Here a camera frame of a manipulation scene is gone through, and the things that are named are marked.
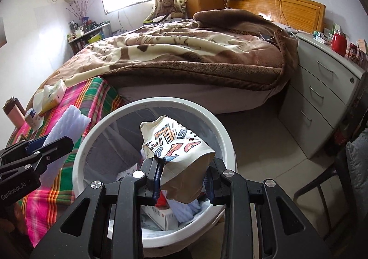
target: tile floor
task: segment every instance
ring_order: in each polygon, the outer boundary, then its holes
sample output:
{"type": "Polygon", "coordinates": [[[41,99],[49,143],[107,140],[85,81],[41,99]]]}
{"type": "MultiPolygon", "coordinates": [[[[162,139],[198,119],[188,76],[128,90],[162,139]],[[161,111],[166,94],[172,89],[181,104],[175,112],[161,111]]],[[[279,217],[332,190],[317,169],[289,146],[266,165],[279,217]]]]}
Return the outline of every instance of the tile floor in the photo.
{"type": "MultiPolygon", "coordinates": [[[[317,177],[333,159],[320,152],[307,159],[299,145],[277,118],[278,100],[269,99],[251,111],[223,114],[218,118],[228,131],[236,152],[238,173],[262,182],[274,179],[292,198],[294,193],[317,177]]],[[[347,211],[337,176],[322,184],[332,226],[347,211]]],[[[321,236],[328,230],[318,190],[297,200],[297,205],[321,236]]],[[[220,258],[223,223],[218,224],[189,247],[193,259],[220,258]]]]}

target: bottle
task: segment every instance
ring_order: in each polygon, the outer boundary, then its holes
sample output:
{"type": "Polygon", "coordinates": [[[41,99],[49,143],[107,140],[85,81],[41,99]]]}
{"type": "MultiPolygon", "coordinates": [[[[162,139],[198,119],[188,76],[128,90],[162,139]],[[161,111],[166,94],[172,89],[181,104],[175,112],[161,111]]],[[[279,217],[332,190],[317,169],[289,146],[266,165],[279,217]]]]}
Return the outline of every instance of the bottle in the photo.
{"type": "Polygon", "coordinates": [[[347,41],[342,32],[339,30],[334,34],[332,38],[331,48],[334,52],[341,56],[346,55],[347,41]]]}

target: gray cushion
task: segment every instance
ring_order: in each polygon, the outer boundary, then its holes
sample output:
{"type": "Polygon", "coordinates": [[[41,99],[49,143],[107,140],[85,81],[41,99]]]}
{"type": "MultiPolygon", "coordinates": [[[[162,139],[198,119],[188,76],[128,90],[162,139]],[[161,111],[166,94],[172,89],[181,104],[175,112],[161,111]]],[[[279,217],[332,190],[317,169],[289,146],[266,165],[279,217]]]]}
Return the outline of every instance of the gray cushion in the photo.
{"type": "Polygon", "coordinates": [[[354,142],[347,143],[346,157],[358,220],[363,220],[368,212],[368,128],[354,142]]]}

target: trash can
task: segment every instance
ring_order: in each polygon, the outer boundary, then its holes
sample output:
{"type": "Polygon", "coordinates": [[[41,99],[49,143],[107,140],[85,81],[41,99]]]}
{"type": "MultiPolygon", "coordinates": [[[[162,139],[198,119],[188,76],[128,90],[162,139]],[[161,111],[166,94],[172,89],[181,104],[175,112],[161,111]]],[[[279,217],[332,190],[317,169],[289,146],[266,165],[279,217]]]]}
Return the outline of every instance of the trash can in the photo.
{"type": "MultiPolygon", "coordinates": [[[[75,158],[72,180],[75,196],[95,180],[114,182],[119,172],[141,160],[141,122],[169,116],[192,130],[221,158],[227,169],[236,171],[236,158],[229,134],[221,122],[204,107],[188,100],[155,97],[125,105],[95,125],[83,140],[75,158]]],[[[198,239],[222,216],[224,206],[203,206],[190,224],[152,235],[142,229],[146,257],[178,252],[198,239]]]]}

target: wooden headboard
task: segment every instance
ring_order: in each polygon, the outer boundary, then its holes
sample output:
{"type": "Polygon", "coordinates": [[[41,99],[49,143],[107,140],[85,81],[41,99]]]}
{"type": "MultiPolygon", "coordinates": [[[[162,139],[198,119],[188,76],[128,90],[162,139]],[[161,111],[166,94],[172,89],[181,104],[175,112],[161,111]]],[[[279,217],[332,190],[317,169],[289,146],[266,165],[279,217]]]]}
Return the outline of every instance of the wooden headboard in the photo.
{"type": "Polygon", "coordinates": [[[229,7],[244,9],[309,33],[323,31],[326,9],[325,5],[312,0],[229,0],[229,7]]]}

